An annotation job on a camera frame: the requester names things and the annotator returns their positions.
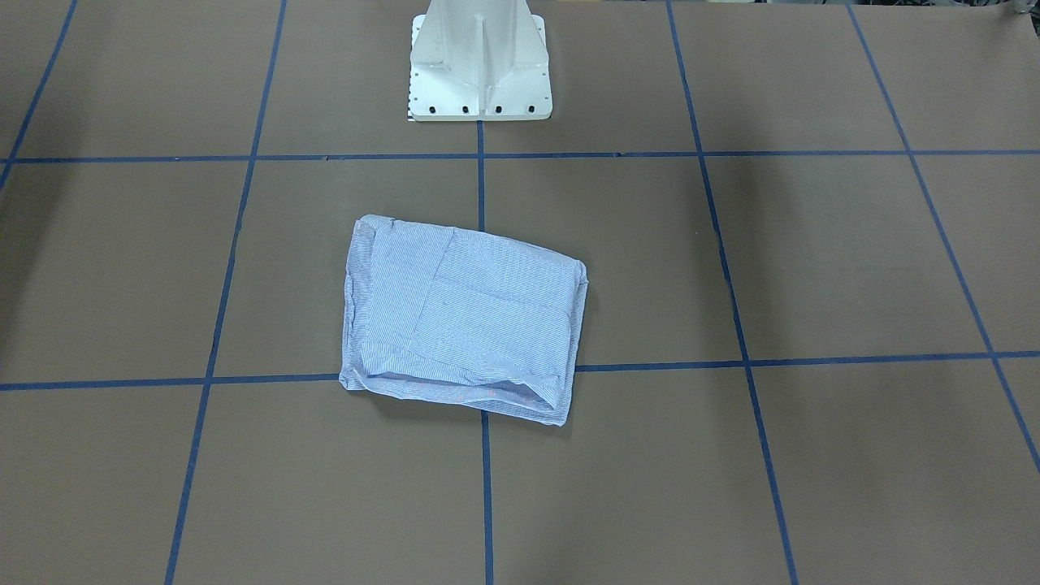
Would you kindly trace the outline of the light blue striped shirt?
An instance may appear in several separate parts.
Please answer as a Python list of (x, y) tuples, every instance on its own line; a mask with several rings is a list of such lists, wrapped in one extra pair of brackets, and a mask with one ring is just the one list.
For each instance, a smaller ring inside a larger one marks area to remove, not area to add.
[(339, 381), (564, 426), (587, 286), (584, 264), (552, 249), (361, 217), (345, 263)]

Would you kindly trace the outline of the brown paper table cover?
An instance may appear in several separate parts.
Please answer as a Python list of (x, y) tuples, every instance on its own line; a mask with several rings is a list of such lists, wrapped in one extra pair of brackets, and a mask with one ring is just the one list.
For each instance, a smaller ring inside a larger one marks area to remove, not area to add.
[[(1035, 16), (532, 1), (413, 123), (427, 8), (4, 1), (4, 584), (1036, 584)], [(340, 386), (367, 214), (582, 260), (565, 426)]]

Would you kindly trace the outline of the white central pedestal column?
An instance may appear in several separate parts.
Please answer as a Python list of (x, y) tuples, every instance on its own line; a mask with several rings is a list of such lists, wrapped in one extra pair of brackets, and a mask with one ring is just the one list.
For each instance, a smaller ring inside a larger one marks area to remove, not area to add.
[(409, 121), (553, 115), (546, 25), (525, 1), (431, 1), (412, 19), (409, 65)]

